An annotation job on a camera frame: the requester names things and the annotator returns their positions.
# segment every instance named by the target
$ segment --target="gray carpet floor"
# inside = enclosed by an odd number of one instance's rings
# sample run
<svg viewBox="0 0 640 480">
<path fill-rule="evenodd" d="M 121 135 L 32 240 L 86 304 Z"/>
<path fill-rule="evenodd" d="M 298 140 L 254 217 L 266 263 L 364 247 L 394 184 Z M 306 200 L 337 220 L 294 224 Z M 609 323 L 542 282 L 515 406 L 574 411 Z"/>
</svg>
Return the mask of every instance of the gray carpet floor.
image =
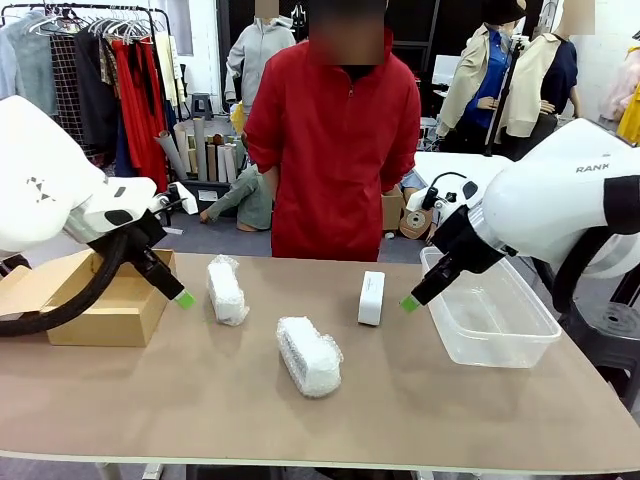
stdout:
<svg viewBox="0 0 640 480">
<path fill-rule="evenodd" d="M 184 253 L 214 253 L 228 255 L 269 256 L 271 254 L 271 239 L 269 232 L 244 233 L 235 228 L 235 221 L 222 218 L 213 225 L 202 225 L 197 216 L 175 215 L 173 227 L 183 230 L 182 235 L 169 234 L 158 245 L 161 248 L 171 248 Z M 406 238 L 383 240 L 380 262 L 416 264 L 416 280 L 420 277 L 419 253 L 424 247 L 420 241 Z M 52 258 L 68 255 L 86 247 L 75 243 L 64 235 L 56 237 L 39 248 L 26 252 L 26 257 L 32 265 L 38 265 Z M 534 289 L 540 298 L 553 311 L 550 296 L 535 274 L 530 260 L 511 259 L 525 281 Z M 583 281 L 580 283 L 578 298 L 590 298 L 597 301 L 607 301 L 619 280 Z M 122 466 L 123 480 L 137 480 L 142 478 L 144 465 Z M 457 474 L 431 474 L 424 472 L 427 480 L 464 480 L 473 476 Z M 184 480 L 183 466 L 168 466 L 163 474 L 165 480 Z M 291 480 L 320 480 L 324 477 L 310 469 L 291 469 Z M 483 475 L 483 480 L 523 480 L 529 477 Z M 0 458 L 0 480 L 99 480 L 100 476 L 93 464 L 67 462 L 36 462 Z"/>
</svg>

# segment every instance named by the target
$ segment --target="open cardboard box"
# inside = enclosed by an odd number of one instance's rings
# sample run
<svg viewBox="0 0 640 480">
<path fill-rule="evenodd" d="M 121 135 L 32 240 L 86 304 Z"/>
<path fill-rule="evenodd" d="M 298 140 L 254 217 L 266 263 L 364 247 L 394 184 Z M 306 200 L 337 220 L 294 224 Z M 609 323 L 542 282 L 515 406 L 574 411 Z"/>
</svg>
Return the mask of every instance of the open cardboard box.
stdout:
<svg viewBox="0 0 640 480">
<path fill-rule="evenodd" d="M 155 250 L 175 275 L 175 256 Z M 85 250 L 47 262 L 35 270 L 18 267 L 0 281 L 0 316 L 48 312 L 82 290 L 102 259 Z M 144 347 L 158 325 L 167 298 L 129 263 L 98 301 L 82 315 L 47 332 L 52 345 Z"/>
<path fill-rule="evenodd" d="M 393 187 L 391 192 L 382 195 L 382 230 L 385 232 L 398 230 L 405 206 L 404 196 L 397 185 Z"/>
</svg>

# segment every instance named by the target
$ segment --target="mannequin hand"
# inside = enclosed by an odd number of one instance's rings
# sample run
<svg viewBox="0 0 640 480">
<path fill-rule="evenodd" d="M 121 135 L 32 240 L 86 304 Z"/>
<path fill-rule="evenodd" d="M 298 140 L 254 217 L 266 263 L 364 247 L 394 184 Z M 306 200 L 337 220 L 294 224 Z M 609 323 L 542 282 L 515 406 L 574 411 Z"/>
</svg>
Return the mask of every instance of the mannequin hand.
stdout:
<svg viewBox="0 0 640 480">
<path fill-rule="evenodd" d="M 540 112 L 541 113 L 544 113 L 546 115 L 550 115 L 555 111 L 556 111 L 556 107 L 554 105 L 551 105 L 546 100 L 542 100 L 542 104 L 540 106 Z"/>
<path fill-rule="evenodd" d="M 495 110 L 498 108 L 498 100 L 492 97 L 484 97 L 478 100 L 480 110 Z"/>
</svg>

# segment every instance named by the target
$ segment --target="white robotic arm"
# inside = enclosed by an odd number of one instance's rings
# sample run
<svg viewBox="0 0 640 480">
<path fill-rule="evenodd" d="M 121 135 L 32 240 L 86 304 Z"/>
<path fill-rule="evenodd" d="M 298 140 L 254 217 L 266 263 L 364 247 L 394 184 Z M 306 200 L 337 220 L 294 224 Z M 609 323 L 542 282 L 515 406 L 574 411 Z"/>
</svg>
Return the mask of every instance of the white robotic arm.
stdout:
<svg viewBox="0 0 640 480">
<path fill-rule="evenodd" d="M 156 195 L 149 178 L 106 177 L 64 130 L 21 97 L 0 101 L 0 199 L 0 260 L 61 231 L 104 258 L 76 298 L 35 319 L 0 322 L 0 336 L 35 333 L 72 320 L 97 300 L 124 262 L 167 298 L 192 303 L 151 247 L 166 235 L 158 211 L 179 203 L 196 213 L 195 198 L 179 184 Z"/>
<path fill-rule="evenodd" d="M 448 157 L 439 164 L 431 154 L 429 165 L 417 159 L 416 171 L 428 185 L 444 172 L 464 178 L 449 175 L 447 184 L 442 178 L 425 192 L 425 208 L 441 213 L 433 242 L 445 257 L 404 304 L 409 310 L 426 305 L 461 271 L 482 273 L 505 255 L 558 268 L 553 293 L 559 311 L 570 305 L 583 273 L 613 277 L 640 263 L 640 150 L 598 126 L 572 122 L 515 164 Z"/>
</svg>

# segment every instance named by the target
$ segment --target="red garment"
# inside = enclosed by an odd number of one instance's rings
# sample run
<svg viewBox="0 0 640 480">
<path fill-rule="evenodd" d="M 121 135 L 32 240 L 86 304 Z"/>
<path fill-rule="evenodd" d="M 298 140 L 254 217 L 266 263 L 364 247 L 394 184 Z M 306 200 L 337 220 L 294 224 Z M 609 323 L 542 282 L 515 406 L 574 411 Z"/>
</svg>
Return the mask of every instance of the red garment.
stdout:
<svg viewBox="0 0 640 480">
<path fill-rule="evenodd" d="M 381 192 L 413 167 L 420 94 L 391 53 L 351 85 L 339 67 L 309 59 L 309 42 L 265 68 L 245 126 L 260 172 L 280 167 L 274 257 L 375 262 L 382 237 Z"/>
<path fill-rule="evenodd" d="M 113 41 L 122 99 L 122 117 L 127 131 L 131 163 L 142 177 L 167 190 L 165 154 L 155 137 L 166 130 L 160 83 L 151 45 L 125 45 Z"/>
</svg>

